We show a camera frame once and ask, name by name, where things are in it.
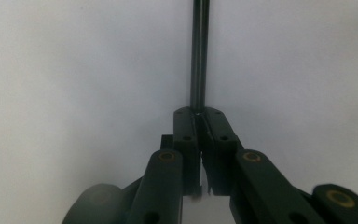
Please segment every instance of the screw hole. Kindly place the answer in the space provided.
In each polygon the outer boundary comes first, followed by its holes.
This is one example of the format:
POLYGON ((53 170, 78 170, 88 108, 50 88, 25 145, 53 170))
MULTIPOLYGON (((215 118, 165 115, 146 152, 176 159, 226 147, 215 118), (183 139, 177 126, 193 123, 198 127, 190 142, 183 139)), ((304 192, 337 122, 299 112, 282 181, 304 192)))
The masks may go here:
POLYGON ((161 152, 158 155, 159 159, 161 161, 174 161, 175 160, 175 154, 171 152, 161 152))
POLYGON ((149 212, 144 215, 144 224, 157 224, 159 222, 159 214, 149 212))
POLYGON ((297 212, 291 213, 289 217, 290 220, 292 220, 292 222, 295 224, 308 224, 307 219, 302 214, 297 212))

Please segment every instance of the black metal rod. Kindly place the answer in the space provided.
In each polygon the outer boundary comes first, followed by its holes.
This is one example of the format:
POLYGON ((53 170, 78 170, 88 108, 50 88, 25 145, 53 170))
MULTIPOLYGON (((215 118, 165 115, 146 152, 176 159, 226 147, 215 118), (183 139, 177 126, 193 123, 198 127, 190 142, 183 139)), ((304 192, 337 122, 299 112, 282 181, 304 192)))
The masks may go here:
POLYGON ((205 108, 208 23, 209 0, 194 0, 190 107, 195 113, 205 108))

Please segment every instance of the white background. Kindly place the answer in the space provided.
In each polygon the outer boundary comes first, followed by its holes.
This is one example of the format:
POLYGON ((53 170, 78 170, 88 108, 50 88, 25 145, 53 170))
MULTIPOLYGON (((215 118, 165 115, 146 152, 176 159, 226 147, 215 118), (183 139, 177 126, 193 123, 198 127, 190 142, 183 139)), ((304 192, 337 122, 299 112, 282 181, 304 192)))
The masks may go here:
MULTIPOLYGON (((189 104, 192 1, 0 1, 0 223, 143 175, 189 104)), ((306 192, 358 193, 358 1, 211 1, 207 105, 306 192)), ((234 223, 228 198, 184 224, 234 223)))

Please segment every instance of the white wall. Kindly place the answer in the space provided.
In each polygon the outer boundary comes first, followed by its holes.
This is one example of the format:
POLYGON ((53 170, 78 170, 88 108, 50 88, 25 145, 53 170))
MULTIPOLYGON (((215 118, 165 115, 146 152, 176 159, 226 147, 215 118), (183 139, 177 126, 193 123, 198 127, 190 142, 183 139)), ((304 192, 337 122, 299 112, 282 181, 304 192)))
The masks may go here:
MULTIPOLYGON (((0 1, 0 223, 143 175, 189 103, 192 1, 0 1)), ((295 186, 358 193, 358 1, 211 1, 207 105, 295 186)), ((184 224, 234 223, 185 199, 184 224)))

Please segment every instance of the vertical rod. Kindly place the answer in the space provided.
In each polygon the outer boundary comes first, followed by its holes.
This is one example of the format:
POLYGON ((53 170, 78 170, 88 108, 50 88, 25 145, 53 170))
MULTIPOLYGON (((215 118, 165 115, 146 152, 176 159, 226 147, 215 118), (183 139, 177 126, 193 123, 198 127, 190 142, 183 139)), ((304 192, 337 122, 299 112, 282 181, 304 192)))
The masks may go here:
POLYGON ((208 20, 209 0, 194 0, 190 107, 195 113, 205 108, 208 20))

